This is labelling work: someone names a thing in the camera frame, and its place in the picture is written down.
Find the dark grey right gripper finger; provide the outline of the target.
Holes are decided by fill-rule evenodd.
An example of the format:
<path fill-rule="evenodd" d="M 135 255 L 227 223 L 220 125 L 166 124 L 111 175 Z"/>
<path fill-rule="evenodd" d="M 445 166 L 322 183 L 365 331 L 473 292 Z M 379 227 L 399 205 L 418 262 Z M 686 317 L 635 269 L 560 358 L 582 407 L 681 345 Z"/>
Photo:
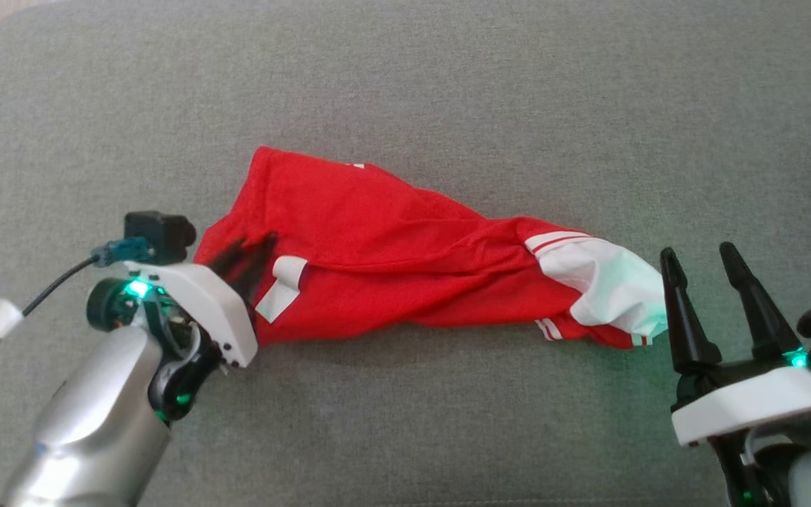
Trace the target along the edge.
<path fill-rule="evenodd" d="M 705 336 L 688 295 L 688 278 L 670 247 L 660 252 L 660 272 L 674 371 L 691 375 L 705 367 L 719 365 L 723 356 L 718 346 Z"/>
<path fill-rule="evenodd" d="M 740 296 L 755 360 L 768 361 L 801 350 L 801 341 L 733 243 L 719 245 L 725 275 Z"/>

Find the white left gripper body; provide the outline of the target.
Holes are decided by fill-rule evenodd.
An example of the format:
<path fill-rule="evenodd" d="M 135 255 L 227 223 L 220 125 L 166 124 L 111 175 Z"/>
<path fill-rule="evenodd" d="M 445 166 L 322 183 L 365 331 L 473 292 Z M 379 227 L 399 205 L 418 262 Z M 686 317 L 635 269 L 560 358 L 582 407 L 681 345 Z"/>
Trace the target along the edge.
<path fill-rule="evenodd" d="M 201 264 L 155 265 L 127 261 L 129 272 L 139 272 L 161 287 L 219 346 L 229 366 L 244 368 L 258 352 L 258 342 L 244 299 L 212 270 Z"/>

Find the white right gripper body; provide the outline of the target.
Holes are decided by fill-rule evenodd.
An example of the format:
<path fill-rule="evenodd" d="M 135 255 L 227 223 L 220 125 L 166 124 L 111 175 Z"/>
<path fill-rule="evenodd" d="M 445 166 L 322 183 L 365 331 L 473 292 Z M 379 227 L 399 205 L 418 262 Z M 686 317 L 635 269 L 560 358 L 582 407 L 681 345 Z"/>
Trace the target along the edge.
<path fill-rule="evenodd" d="M 673 351 L 672 366 L 680 376 L 672 426 L 682 446 L 811 412 L 811 357 L 805 351 L 726 365 Z"/>

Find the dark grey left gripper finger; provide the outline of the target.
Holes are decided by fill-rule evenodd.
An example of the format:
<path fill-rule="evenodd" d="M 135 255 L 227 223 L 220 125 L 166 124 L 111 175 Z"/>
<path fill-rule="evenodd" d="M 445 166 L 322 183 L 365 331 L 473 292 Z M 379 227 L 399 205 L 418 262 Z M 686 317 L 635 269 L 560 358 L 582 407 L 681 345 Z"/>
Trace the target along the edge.
<path fill-rule="evenodd" d="M 248 259 L 246 240 L 239 238 L 219 251 L 209 260 L 207 266 L 220 278 L 237 278 L 244 271 L 244 264 Z"/>
<path fill-rule="evenodd" d="M 236 292 L 247 305 L 251 305 L 252 299 L 258 294 L 276 243 L 277 233 L 268 233 L 258 243 L 244 245 L 239 250 Z"/>

